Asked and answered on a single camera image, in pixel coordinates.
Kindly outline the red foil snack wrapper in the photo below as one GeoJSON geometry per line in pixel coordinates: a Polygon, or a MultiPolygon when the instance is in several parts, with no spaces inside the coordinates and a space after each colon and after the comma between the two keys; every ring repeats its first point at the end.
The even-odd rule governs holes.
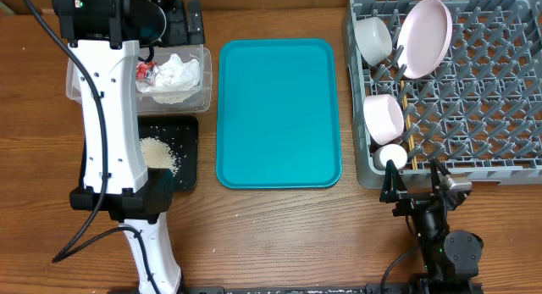
{"type": "Polygon", "coordinates": [[[151,85],[155,81],[155,68],[157,63],[151,61],[149,63],[138,62],[136,66],[136,80],[142,83],[151,85]]]}

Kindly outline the large white round plate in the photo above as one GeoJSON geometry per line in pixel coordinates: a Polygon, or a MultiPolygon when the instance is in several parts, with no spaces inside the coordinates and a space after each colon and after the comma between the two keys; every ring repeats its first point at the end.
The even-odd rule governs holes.
{"type": "Polygon", "coordinates": [[[401,27],[397,47],[403,47],[397,65],[406,66],[403,75],[418,79],[434,71],[451,44],[450,10],[440,0],[421,0],[409,12],[401,27]]]}

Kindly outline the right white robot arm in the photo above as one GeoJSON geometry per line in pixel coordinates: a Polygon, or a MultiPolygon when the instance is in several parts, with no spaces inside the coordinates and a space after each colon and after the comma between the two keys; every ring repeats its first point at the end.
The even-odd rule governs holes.
{"type": "Polygon", "coordinates": [[[462,205],[473,189],[465,175],[452,174],[438,159],[430,161],[431,190],[407,191],[400,172],[390,159],[386,163],[379,200],[393,203],[392,213],[404,217],[418,244],[394,260],[379,282],[380,293],[482,293],[472,283],[479,273],[478,262],[484,242],[465,230],[450,230],[448,213],[462,205]],[[391,270],[403,259],[420,252],[425,271],[411,276],[407,283],[386,284],[391,270]]]}

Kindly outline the small pink bowl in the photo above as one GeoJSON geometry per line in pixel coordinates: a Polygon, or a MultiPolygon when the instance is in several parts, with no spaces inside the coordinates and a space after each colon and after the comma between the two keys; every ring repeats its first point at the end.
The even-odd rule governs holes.
{"type": "Polygon", "coordinates": [[[363,102],[366,128],[379,145],[385,145],[401,136],[405,120],[400,104],[389,94],[372,95],[363,102]]]}

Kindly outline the white paper cup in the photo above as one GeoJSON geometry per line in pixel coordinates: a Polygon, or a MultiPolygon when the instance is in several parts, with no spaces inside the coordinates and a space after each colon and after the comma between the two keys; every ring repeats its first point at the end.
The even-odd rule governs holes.
{"type": "Polygon", "coordinates": [[[373,154],[373,165],[376,169],[385,170],[389,160],[393,161],[398,170],[402,170],[407,165],[407,151],[400,145],[388,144],[373,154]]]}

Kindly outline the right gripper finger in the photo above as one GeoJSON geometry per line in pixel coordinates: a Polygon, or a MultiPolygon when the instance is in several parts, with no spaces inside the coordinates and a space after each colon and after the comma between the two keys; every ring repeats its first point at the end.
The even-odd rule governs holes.
{"type": "Polygon", "coordinates": [[[430,177],[433,191],[448,191],[450,189],[450,171],[437,159],[430,159],[430,177]]]}
{"type": "Polygon", "coordinates": [[[401,174],[390,159],[386,163],[384,183],[379,197],[380,202],[399,202],[407,194],[401,174]]]}

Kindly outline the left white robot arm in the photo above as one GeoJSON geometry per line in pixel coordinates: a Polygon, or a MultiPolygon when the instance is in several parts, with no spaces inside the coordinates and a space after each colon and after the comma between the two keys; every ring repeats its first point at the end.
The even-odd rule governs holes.
{"type": "Polygon", "coordinates": [[[70,193],[76,210],[107,212],[130,245],[140,293],[183,293],[166,213],[174,177],[148,168],[140,146],[136,66],[144,47],[202,44],[197,0],[52,0],[80,83],[85,158],[70,193]]]}

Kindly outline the grey round bowl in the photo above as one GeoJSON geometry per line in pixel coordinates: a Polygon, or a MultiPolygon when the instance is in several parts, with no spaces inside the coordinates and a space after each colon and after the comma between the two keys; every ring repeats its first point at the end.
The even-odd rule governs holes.
{"type": "Polygon", "coordinates": [[[392,53],[392,40],[383,20],[378,17],[360,19],[354,24],[357,48],[371,66],[378,65],[392,53]]]}

